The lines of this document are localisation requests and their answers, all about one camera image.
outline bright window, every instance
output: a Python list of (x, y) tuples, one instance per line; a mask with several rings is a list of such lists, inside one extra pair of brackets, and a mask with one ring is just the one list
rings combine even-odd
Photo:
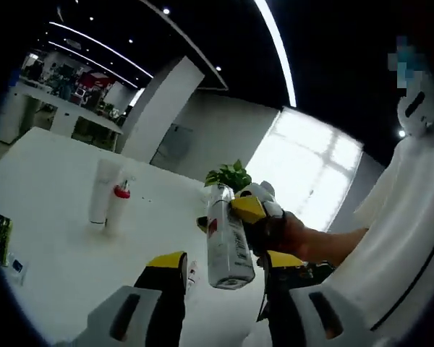
[(278, 203), (306, 226), (326, 231), (357, 170), (362, 145), (340, 130), (290, 108), (278, 114), (247, 170), (268, 181)]

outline spray can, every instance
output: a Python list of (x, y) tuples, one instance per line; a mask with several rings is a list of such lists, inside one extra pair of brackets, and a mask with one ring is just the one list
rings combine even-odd
[(211, 187), (207, 228), (209, 284), (229, 290), (246, 286), (255, 277), (242, 222), (231, 212), (233, 199), (233, 190), (225, 184)]

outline red cap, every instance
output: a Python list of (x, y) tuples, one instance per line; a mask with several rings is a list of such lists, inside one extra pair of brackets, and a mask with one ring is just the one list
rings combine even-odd
[(119, 186), (119, 185), (114, 187), (114, 194), (117, 197), (120, 197), (121, 199), (129, 199), (130, 198), (130, 191), (129, 190), (122, 190), (121, 186)]

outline office desk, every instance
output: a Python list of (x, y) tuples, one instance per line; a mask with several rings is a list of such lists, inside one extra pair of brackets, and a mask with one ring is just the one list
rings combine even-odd
[(49, 103), (57, 108), (53, 124), (50, 128), (50, 131), (55, 134), (71, 137), (79, 117), (101, 125), (116, 134), (122, 134), (122, 130), (115, 125), (114, 122), (55, 95), (48, 94), (43, 90), (18, 83), (16, 85), (16, 91), (31, 98), (43, 101), (44, 103)]
[[(136, 178), (116, 239), (87, 229), (100, 158), (123, 163)], [(238, 291), (209, 286), (206, 237), (195, 224), (205, 214), (203, 186), (40, 128), (19, 139), (0, 160), (0, 213), (13, 221), (9, 251), (28, 262), (22, 286), (11, 287), (38, 331), (50, 343), (75, 338), (87, 315), (120, 286), (131, 286), (150, 260), (182, 250), (188, 264), (196, 261), (200, 280), (187, 302), (181, 346), (243, 339), (258, 314), (263, 271), (255, 269), (256, 279)]]
[(52, 91), (52, 87), (50, 87), (49, 85), (44, 85), (43, 83), (34, 81), (34, 80), (29, 80), (26, 77), (20, 76), (20, 82), (24, 85), (34, 85), (37, 89), (43, 90), (45, 93), (50, 93)]

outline green leaves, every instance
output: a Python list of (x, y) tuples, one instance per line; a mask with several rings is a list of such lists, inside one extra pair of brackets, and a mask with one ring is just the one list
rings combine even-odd
[(221, 165), (219, 171), (209, 171), (208, 175), (205, 177), (204, 187), (222, 183), (231, 187), (235, 192), (238, 192), (251, 182), (251, 176), (247, 174), (246, 169), (242, 166), (241, 160), (238, 159), (233, 165)]
[(241, 171), (243, 169), (243, 165), (241, 164), (241, 160), (238, 159), (237, 161), (235, 161), (235, 163), (233, 164), (234, 170), (235, 171)]

